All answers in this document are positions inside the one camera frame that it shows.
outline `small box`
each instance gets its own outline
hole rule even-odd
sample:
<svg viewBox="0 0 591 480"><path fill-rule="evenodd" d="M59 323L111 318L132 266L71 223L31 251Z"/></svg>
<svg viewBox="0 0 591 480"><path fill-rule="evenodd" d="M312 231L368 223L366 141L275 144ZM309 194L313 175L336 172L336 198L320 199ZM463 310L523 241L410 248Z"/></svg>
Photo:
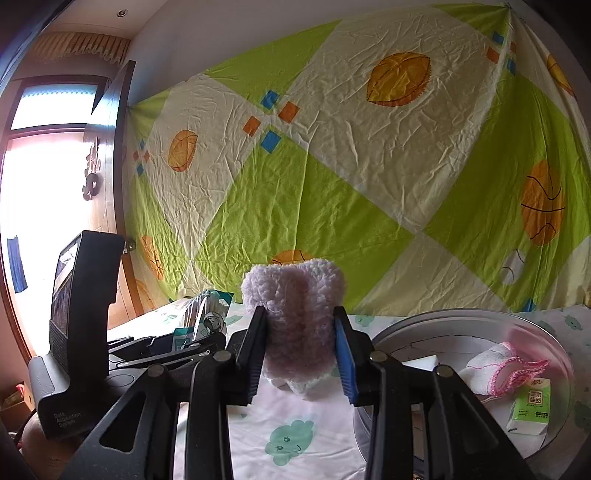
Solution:
<svg viewBox="0 0 591 480"><path fill-rule="evenodd" d="M33 394L31 393L31 384L28 378L25 380L24 385L24 402L26 403L27 407L29 407L29 410L33 411L35 409L35 399L33 398Z"/></svg>
<svg viewBox="0 0 591 480"><path fill-rule="evenodd" d="M532 378L517 389L507 432L524 435L545 433L550 421L550 380Z"/></svg>
<svg viewBox="0 0 591 480"><path fill-rule="evenodd" d="M9 407L0 408L0 420L9 432L16 432L30 413L31 409L20 399Z"/></svg>

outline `screw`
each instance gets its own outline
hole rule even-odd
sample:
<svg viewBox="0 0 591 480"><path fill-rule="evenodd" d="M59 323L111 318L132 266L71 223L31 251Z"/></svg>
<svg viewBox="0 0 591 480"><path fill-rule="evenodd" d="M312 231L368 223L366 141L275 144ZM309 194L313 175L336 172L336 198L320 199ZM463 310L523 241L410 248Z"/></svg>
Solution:
<svg viewBox="0 0 591 480"><path fill-rule="evenodd" d="M149 377L159 377L164 373L164 367L162 365L150 365L148 367L148 376Z"/></svg>
<svg viewBox="0 0 591 480"><path fill-rule="evenodd" d="M220 350L218 352L215 352L213 354L213 359L216 362L227 362L228 360L230 360L232 358L232 354L230 352L228 352L227 350Z"/></svg>
<svg viewBox="0 0 591 480"><path fill-rule="evenodd" d="M374 350L369 354L369 359L380 364L388 359L388 355L380 350Z"/></svg>
<svg viewBox="0 0 591 480"><path fill-rule="evenodd" d="M453 368L449 367L448 365L439 365L435 371L437 375L443 378L451 378L453 377Z"/></svg>

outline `blue cloth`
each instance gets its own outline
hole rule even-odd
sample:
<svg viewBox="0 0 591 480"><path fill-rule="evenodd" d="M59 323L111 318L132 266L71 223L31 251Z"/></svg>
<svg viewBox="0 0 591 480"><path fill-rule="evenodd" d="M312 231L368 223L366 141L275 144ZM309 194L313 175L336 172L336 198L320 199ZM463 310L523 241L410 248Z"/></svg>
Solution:
<svg viewBox="0 0 591 480"><path fill-rule="evenodd" d="M532 299L528 299L523 307L521 307L521 312L533 312L535 310L535 303Z"/></svg>
<svg viewBox="0 0 591 480"><path fill-rule="evenodd" d="M515 62L511 59L507 60L507 70L515 75Z"/></svg>
<svg viewBox="0 0 591 480"><path fill-rule="evenodd" d="M271 109L277 103L277 100L279 100L279 93L269 90L262 98L261 105L267 109Z"/></svg>
<svg viewBox="0 0 591 480"><path fill-rule="evenodd" d="M12 275L12 285L16 293L27 289L27 279L25 271L22 269L21 248L18 246L18 236L6 240L8 247L8 261L10 262L10 273Z"/></svg>
<svg viewBox="0 0 591 480"><path fill-rule="evenodd" d="M499 32L497 32L497 30L495 30L492 33L492 41L495 42L497 45L503 45L505 37L503 37L503 35L501 35Z"/></svg>
<svg viewBox="0 0 591 480"><path fill-rule="evenodd" d="M269 130L265 135L265 138L262 139L261 147L267 150L269 153L273 153L273 150L275 150L279 140L281 140L281 137L274 131Z"/></svg>

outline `black cable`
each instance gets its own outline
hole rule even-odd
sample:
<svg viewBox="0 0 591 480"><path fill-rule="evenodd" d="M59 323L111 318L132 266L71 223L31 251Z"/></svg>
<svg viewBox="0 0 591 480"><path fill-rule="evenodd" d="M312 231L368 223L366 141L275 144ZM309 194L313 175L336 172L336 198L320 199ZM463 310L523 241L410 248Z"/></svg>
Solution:
<svg viewBox="0 0 591 480"><path fill-rule="evenodd" d="M37 412L37 409L34 408L33 411L27 416L27 419L22 423L22 425L18 428L16 435L14 436L13 442L14 445L18 445L18 442L21 441L22 433L25 431L25 427L29 420L33 417L33 415Z"/></svg>

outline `bed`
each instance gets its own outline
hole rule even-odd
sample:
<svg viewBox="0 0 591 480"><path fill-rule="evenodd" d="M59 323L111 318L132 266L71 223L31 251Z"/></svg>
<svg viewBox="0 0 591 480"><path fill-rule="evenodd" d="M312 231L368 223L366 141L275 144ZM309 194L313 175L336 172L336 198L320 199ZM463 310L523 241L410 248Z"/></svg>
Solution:
<svg viewBox="0 0 591 480"><path fill-rule="evenodd" d="M177 300L109 331L109 340L132 335L170 333L182 324L183 305ZM558 479L591 433L591 310L585 306L520 314L554 335L571 356L576 375L575 402L571 415L558 436L530 459L538 477ZM377 335L401 317L349 315L355 329ZM241 304L233 303L226 319L228 338L248 327L250 317ZM176 440L174 479L182 480L187 404L181 406ZM277 479L363 479L365 461L353 435L353 407L343 395L338 373L324 380L303 400L289 389L273 387L261 378L258 393L248 407L228 407L230 449L237 480ZM277 429L309 440L299 455L278 458Z"/></svg>

